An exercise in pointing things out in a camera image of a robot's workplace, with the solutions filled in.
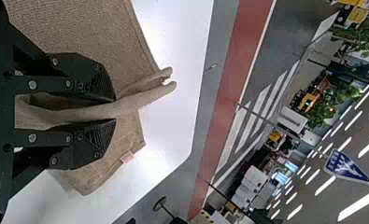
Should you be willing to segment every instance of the blue road sign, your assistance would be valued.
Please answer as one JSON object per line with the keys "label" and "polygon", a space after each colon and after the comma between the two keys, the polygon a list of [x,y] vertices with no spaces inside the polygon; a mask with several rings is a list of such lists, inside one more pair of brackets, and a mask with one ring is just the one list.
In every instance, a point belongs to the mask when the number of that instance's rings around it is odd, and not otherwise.
{"label": "blue road sign", "polygon": [[369,184],[369,177],[345,153],[334,149],[323,170],[329,175],[362,184]]}

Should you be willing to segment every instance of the pole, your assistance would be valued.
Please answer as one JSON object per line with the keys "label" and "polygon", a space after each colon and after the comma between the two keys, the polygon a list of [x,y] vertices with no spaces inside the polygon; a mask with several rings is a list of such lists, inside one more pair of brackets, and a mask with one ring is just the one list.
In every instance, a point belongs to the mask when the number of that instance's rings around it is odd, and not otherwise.
{"label": "pole", "polygon": [[171,214],[171,213],[169,212],[169,210],[167,210],[167,209],[164,207],[164,205],[163,205],[163,204],[161,204],[161,207],[162,207],[162,209],[163,209],[167,214],[169,214],[169,216],[170,216],[171,218],[176,218],[175,216],[173,216],[173,214]]}
{"label": "pole", "polygon": [[321,67],[323,67],[323,68],[327,69],[327,66],[326,66],[326,65],[324,65],[324,64],[322,64],[322,63],[318,63],[318,62],[316,62],[316,61],[313,61],[312,59],[308,59],[308,61],[309,61],[310,63],[317,64],[318,66],[321,66]]}

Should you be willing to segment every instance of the beige towel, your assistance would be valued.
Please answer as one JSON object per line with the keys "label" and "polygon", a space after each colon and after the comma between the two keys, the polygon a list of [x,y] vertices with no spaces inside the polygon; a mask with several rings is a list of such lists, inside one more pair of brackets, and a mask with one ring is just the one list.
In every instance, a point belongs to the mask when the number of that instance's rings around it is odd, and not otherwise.
{"label": "beige towel", "polygon": [[172,69],[159,70],[129,0],[5,2],[10,21],[44,51],[78,52],[102,63],[111,76],[118,98],[112,104],[92,105],[48,94],[17,97],[17,128],[44,130],[72,121],[117,118],[103,159],[62,172],[79,193],[90,194],[119,169],[123,154],[145,145],[137,109],[175,89],[175,82],[163,84]]}

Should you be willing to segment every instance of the tree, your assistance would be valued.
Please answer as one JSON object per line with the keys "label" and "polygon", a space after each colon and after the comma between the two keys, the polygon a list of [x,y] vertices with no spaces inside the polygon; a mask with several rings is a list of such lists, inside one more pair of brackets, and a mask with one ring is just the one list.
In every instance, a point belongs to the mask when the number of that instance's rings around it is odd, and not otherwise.
{"label": "tree", "polygon": [[362,97],[360,90],[347,83],[340,83],[336,89],[329,89],[315,106],[303,115],[308,119],[307,125],[314,129],[325,122],[325,119],[332,119],[336,114],[336,105],[343,104],[347,99],[357,101]]}
{"label": "tree", "polygon": [[369,57],[369,19],[366,19],[359,29],[333,27],[331,31],[333,37],[343,39],[350,44],[351,48],[348,53],[364,51],[362,57]]}

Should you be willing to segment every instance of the white table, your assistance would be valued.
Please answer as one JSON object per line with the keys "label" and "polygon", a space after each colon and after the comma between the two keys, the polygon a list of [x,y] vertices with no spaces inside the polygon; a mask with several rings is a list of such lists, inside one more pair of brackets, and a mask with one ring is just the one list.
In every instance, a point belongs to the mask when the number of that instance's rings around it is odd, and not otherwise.
{"label": "white table", "polygon": [[44,172],[9,202],[3,223],[112,223],[189,157],[213,0],[134,5],[156,62],[172,66],[178,83],[172,94],[140,111],[147,146],[87,197]]}

